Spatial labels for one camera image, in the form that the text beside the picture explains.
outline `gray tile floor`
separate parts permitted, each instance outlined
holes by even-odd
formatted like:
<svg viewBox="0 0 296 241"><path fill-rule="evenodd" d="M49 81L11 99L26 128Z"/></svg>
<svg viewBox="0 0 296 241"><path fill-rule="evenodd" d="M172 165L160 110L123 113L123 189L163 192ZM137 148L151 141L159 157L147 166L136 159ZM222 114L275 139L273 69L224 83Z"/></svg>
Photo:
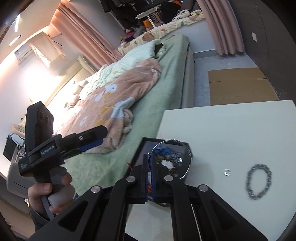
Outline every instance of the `gray tile floor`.
<svg viewBox="0 0 296 241"><path fill-rule="evenodd" d="M252 68L257 65L251 58L245 54L235 54L235 56L211 56L195 59L195 96L194 106L210 105L210 85L207 72L215 69L234 69L234 68Z"/></svg>

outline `wall outlet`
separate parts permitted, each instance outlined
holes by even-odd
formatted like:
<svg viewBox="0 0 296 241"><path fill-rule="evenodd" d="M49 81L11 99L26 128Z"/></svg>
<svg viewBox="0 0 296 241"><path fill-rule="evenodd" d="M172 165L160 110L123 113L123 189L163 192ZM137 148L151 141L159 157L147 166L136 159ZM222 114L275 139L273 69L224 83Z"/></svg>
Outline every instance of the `wall outlet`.
<svg viewBox="0 0 296 241"><path fill-rule="evenodd" d="M254 41L256 41L256 42L257 42L257 36L256 36L256 34L255 34L255 33L252 33L252 38L253 38L253 40L254 40Z"/></svg>

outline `tabletop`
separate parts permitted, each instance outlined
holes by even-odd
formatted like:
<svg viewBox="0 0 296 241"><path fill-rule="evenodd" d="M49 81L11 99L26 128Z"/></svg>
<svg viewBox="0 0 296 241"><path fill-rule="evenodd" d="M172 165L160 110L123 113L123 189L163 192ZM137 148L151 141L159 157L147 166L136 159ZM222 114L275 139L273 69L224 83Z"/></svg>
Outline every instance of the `tabletop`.
<svg viewBox="0 0 296 241"><path fill-rule="evenodd" d="M269 241L276 241L292 220L296 212L293 101L168 110L157 138L188 142L194 157L185 183L208 185ZM253 200L245 183L247 172L257 163L270 168L272 184L262 198ZM230 169L230 176L224 175L225 169ZM265 185L266 173L256 170L251 181L254 193ZM126 232L139 241L172 240L169 209L145 206L133 206Z"/></svg>

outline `human hand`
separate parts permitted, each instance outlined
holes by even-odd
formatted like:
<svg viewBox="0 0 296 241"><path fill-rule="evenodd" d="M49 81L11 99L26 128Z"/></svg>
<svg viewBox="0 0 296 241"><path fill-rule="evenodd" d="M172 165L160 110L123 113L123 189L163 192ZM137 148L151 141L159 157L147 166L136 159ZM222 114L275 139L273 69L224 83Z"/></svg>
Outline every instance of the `human hand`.
<svg viewBox="0 0 296 241"><path fill-rule="evenodd" d="M69 185L72 182L72 177L70 173L66 173L62 177L62 184L64 186ZM51 183L35 183L28 189L29 203L30 206L41 216L47 217L46 211L43 207L41 196L48 195L52 192L52 184ZM63 204L59 207L49 207L51 213L60 214L64 209L66 209L74 200L70 200L66 204Z"/></svg>

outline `ceiling light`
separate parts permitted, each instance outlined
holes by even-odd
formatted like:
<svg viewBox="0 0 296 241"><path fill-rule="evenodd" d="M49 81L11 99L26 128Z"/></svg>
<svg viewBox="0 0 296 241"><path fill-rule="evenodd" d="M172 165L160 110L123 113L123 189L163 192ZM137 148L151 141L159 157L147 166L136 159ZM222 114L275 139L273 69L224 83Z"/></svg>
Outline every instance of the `ceiling light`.
<svg viewBox="0 0 296 241"><path fill-rule="evenodd" d="M11 46L15 41L17 41L19 38L21 37L21 35L17 36L14 40L12 40L10 43L9 43L9 46Z"/></svg>
<svg viewBox="0 0 296 241"><path fill-rule="evenodd" d="M20 14L17 16L17 19L15 21L15 32L17 32L19 22L20 22Z"/></svg>

